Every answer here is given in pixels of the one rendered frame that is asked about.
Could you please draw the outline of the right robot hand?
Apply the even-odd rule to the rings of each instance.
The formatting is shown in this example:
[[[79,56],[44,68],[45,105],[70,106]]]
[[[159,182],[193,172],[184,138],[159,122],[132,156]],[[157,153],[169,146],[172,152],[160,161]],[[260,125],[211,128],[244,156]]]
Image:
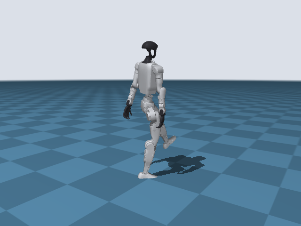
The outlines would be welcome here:
[[[160,124],[159,124],[159,126],[156,127],[156,128],[162,127],[163,122],[164,122],[164,120],[165,120],[165,113],[163,114],[163,110],[162,110],[162,109],[159,111],[159,115],[161,116],[161,117],[160,117]]]

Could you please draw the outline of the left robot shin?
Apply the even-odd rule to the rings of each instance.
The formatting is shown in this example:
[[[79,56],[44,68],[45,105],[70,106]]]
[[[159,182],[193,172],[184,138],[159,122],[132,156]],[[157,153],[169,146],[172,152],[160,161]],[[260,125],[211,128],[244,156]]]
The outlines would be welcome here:
[[[164,142],[167,144],[169,141],[168,141],[168,137],[167,137],[167,132],[166,132],[166,128],[165,128],[165,125],[163,123],[163,128],[161,129],[160,131],[160,137],[163,138]]]

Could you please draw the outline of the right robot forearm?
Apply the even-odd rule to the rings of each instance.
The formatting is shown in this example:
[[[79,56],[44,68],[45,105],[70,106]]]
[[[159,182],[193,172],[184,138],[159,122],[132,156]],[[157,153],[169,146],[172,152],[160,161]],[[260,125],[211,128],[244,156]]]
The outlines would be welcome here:
[[[165,106],[166,106],[165,105],[165,95],[166,95],[166,89],[161,88],[159,96],[158,96],[158,105],[159,105],[159,111],[162,109],[163,114],[166,112],[166,109],[165,109]]]

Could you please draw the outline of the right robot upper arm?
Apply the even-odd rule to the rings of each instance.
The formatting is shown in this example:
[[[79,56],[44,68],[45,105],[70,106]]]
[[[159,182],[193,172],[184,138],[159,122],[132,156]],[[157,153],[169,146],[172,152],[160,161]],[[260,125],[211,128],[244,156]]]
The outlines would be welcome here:
[[[160,93],[160,89],[163,88],[162,84],[163,84],[164,69],[160,65],[153,65],[152,68],[153,68],[153,73],[155,74],[155,78],[156,78],[157,92]]]

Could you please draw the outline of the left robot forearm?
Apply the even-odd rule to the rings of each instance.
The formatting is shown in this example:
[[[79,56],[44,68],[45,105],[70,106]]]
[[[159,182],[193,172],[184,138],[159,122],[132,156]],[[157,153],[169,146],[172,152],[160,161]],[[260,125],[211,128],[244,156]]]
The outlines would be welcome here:
[[[128,96],[128,100],[130,101],[129,105],[133,104],[133,100],[135,99],[136,92],[137,92],[137,89],[132,87],[132,85],[131,85],[130,93],[129,93],[129,96]]]

